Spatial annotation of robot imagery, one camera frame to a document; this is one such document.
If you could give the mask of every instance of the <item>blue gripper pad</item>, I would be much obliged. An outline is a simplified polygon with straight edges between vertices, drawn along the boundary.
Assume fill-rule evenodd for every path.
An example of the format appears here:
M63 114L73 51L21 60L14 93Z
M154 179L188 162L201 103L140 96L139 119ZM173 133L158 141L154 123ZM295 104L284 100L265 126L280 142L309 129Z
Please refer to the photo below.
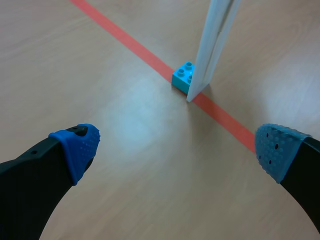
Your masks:
M286 176L306 137L311 136L276 124L264 124L257 129L254 139L256 157L278 184Z
M78 126L87 127L85 136L78 136L74 132L67 130L49 134L49 137L59 140L62 144L64 158L74 186L84 175L88 162L96 155L100 142L99 130L95 126L88 123L79 124Z

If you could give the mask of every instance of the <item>cyan lego brick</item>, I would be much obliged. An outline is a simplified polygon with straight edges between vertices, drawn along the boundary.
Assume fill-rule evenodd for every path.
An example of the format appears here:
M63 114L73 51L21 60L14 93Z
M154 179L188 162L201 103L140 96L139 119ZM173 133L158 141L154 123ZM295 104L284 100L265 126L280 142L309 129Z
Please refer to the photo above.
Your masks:
M195 65L187 61L173 73L171 84L185 94L188 94L194 70Z

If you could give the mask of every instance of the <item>textured rubber pad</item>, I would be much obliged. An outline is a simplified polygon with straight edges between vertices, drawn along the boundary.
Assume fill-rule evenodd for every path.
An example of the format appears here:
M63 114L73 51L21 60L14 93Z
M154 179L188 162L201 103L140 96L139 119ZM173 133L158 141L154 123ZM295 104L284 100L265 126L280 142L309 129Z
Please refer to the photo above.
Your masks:
M276 124L264 124L257 129L254 139L256 157L278 184L286 176L306 137L311 136Z
M49 134L49 137L60 141L64 150L64 157L73 184L76 185L85 173L87 164L96 155L100 142L99 130L91 124L79 124L87 127L85 136L78 136L74 132L60 130Z

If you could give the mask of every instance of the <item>white plastic stand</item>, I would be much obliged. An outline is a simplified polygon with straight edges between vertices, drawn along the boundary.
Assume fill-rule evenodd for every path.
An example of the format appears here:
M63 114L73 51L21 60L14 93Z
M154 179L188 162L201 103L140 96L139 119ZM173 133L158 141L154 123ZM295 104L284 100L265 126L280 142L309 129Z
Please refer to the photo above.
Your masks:
M211 81L240 0L211 0L186 100L191 102Z

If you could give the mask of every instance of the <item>lego stud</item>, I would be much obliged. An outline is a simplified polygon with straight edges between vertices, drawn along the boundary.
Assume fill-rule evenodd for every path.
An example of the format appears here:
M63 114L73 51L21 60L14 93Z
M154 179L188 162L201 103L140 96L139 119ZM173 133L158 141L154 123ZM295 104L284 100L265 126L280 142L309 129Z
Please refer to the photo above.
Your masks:
M182 68L179 69L178 71L178 76L179 77L183 77L185 75L185 70L183 70Z
M192 69L192 63L189 62L189 61L187 61L187 62L185 63L185 69L191 70L191 69Z

